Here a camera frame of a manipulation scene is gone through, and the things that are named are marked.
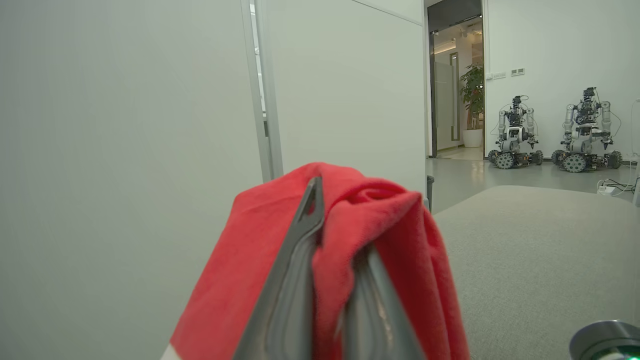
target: wheeled robot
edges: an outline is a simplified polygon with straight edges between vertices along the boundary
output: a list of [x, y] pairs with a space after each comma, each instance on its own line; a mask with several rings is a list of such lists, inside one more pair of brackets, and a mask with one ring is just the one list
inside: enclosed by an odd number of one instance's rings
[[[551, 155], [554, 164], [569, 172], [582, 172], [587, 168], [598, 167], [619, 168], [622, 162], [620, 151], [613, 151], [604, 156], [593, 154], [593, 144], [600, 140], [604, 149], [613, 144], [611, 136], [611, 103], [594, 99], [596, 88], [587, 88], [582, 92], [582, 100], [578, 105], [569, 104], [564, 118], [564, 150], [556, 150]], [[602, 116], [598, 126], [598, 117]]]
[[520, 152], [520, 143], [527, 142], [531, 149], [538, 143], [534, 133], [533, 109], [522, 104], [522, 96], [513, 98], [509, 111], [500, 111], [498, 144], [500, 150], [489, 152], [489, 161], [499, 168], [512, 168], [534, 163], [541, 165], [542, 151]]

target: doorway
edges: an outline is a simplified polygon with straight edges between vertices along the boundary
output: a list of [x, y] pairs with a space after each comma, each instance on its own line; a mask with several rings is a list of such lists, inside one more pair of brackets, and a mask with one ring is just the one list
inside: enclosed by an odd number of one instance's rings
[[436, 157], [484, 158], [484, 54], [480, 16], [432, 33]]

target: white plant pot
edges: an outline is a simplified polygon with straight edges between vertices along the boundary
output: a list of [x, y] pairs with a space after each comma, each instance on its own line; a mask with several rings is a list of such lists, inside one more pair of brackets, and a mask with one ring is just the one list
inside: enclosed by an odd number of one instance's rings
[[462, 131], [462, 141], [464, 141], [465, 147], [480, 147], [482, 146], [482, 140], [482, 129]]

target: cloth fold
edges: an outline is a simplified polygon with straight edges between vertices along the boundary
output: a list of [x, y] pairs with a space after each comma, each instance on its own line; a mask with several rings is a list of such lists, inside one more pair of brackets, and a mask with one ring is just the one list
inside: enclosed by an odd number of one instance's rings
[[323, 178], [325, 222], [312, 267], [314, 359], [339, 359], [351, 260], [374, 241], [428, 359], [468, 359], [458, 298], [419, 192], [357, 170], [311, 163], [240, 193], [171, 338], [182, 360], [231, 359], [309, 180]]

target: table surface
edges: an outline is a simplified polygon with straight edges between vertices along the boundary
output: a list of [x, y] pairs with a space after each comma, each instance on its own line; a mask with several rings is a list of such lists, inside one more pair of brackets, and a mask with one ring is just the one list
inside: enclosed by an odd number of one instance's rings
[[434, 217], [473, 359], [568, 359], [589, 323], [640, 326], [640, 209], [628, 201], [496, 186]]

